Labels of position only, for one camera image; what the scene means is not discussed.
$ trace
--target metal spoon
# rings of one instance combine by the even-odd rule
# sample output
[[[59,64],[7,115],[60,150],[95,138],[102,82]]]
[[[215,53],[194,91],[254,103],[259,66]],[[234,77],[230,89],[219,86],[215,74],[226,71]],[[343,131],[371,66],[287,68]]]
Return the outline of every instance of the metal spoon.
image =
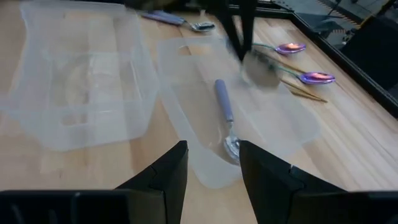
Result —
[[[142,16],[148,19],[153,19],[156,21],[165,22],[176,26],[182,26],[184,24],[188,24],[189,28],[194,32],[209,32],[216,27],[216,25],[210,21],[196,22],[191,24],[182,17],[161,10],[143,13]]]
[[[226,90],[224,80],[216,80],[216,92],[218,101],[223,109],[225,120],[228,124],[229,135],[224,140],[224,148],[231,158],[239,163],[239,138],[236,137],[233,124],[234,116],[232,114],[231,102],[229,101],[228,92]]]
[[[307,72],[298,76],[304,84],[324,85],[336,81],[335,76],[323,72]]]

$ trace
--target spoon with blue handle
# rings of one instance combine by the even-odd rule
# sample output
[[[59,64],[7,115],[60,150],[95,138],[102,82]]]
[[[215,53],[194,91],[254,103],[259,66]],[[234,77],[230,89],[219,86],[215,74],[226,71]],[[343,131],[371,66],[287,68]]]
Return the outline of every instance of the spoon with blue handle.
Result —
[[[228,92],[224,80],[216,80],[215,82],[218,103],[223,110],[225,120],[229,128],[229,135],[224,140],[224,148],[231,158],[239,163],[239,138],[236,137],[233,124],[234,116],[232,114],[231,102],[229,101]]]
[[[197,23],[189,23],[186,21],[184,18],[161,11],[161,10],[156,10],[156,11],[151,11],[151,12],[146,12],[141,14],[142,17],[147,18],[147,19],[153,19],[156,21],[160,22],[165,22],[168,24],[176,25],[176,26],[182,26],[185,23],[188,24],[191,28],[192,31],[195,32],[208,32],[213,30],[216,26],[212,22],[197,22]]]

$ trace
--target clear plastic tray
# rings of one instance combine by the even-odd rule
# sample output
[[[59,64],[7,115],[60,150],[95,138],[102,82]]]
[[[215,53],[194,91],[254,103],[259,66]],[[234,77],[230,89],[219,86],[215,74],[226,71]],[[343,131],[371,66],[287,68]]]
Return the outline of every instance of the clear plastic tray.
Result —
[[[319,133],[314,115],[283,84],[273,91],[247,84],[226,46],[217,37],[170,39],[158,46],[162,101],[179,138],[188,141],[190,165],[197,177],[215,189],[241,176],[223,146],[228,127],[215,80],[226,83],[239,138],[286,158]]]
[[[35,1],[21,3],[21,13],[27,40],[12,91],[0,92],[3,112],[56,151],[146,132],[159,85],[134,12]]]

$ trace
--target blue spoon handle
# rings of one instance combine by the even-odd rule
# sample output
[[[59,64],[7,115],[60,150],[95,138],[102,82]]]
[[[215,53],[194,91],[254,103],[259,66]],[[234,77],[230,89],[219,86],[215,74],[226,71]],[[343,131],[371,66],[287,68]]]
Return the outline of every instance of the blue spoon handle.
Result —
[[[156,21],[160,21],[160,22],[165,22],[168,24],[172,24],[172,25],[177,25],[180,26],[182,25],[185,20],[181,17],[166,13],[166,12],[162,12],[162,11],[154,11],[154,12],[148,12],[148,13],[143,13],[142,17],[147,18],[147,19],[153,19]]]
[[[227,122],[233,122],[234,116],[232,114],[231,102],[229,101],[228,92],[224,80],[216,80],[216,91],[218,101],[223,109],[225,120]]]

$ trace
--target spoon bowl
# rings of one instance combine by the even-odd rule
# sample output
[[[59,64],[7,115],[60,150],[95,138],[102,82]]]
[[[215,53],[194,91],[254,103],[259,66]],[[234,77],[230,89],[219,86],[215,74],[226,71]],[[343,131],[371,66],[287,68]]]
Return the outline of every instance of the spoon bowl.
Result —
[[[216,25],[212,22],[196,22],[189,25],[191,30],[195,32],[209,32],[216,28]]]
[[[323,72],[307,72],[301,74],[298,78],[301,82],[309,85],[324,85],[336,81],[333,75]]]
[[[305,50],[305,44],[299,43],[288,43],[288,44],[281,44],[275,48],[275,51],[282,54],[282,55],[289,55],[299,53]]]

